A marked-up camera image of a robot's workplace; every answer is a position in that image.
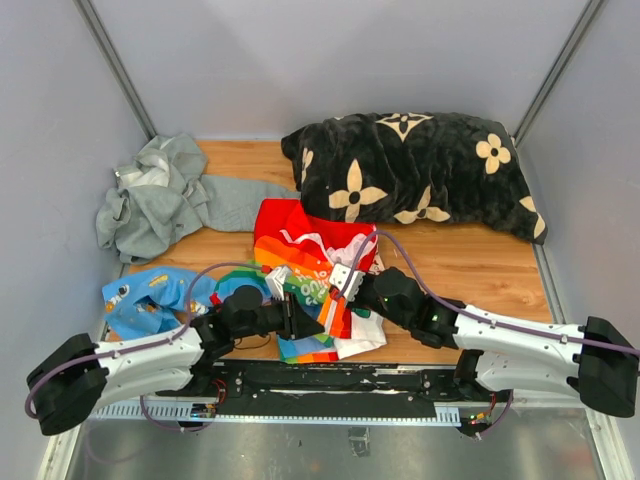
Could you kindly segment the rainbow white zip jacket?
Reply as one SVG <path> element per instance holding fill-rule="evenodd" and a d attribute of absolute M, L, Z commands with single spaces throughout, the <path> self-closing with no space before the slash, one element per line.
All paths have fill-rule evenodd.
<path fill-rule="evenodd" d="M 383 318 L 365 309 L 350 309 L 331 298 L 333 267 L 349 266 L 370 223 L 341 223 L 308 215 L 298 200 L 262 202 L 254 228 L 254 262 L 292 270 L 285 290 L 295 295 L 323 331 L 302 340 L 277 339 L 280 360 L 289 364 L 333 362 L 387 344 Z"/>

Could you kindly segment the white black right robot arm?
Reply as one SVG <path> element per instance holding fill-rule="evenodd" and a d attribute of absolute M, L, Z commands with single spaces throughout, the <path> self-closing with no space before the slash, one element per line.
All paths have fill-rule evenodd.
<path fill-rule="evenodd" d="M 603 318 L 542 324 L 431 295 L 396 268 L 356 276 L 355 305 L 427 347 L 460 351 L 452 378 L 463 399 L 529 390 L 573 397 L 613 417 L 635 414 L 639 352 Z"/>

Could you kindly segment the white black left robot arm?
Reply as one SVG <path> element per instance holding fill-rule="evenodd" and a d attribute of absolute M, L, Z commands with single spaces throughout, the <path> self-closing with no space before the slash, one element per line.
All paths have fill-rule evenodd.
<path fill-rule="evenodd" d="M 294 294 L 264 301 L 257 288 L 242 286 L 206 314 L 167 332 L 120 342 L 70 337 L 27 376 L 25 410 L 43 435 L 58 435 L 122 400 L 184 389 L 195 396 L 207 393 L 214 383 L 209 366 L 231 353 L 238 339 L 272 332 L 303 339 L 323 330 Z"/>

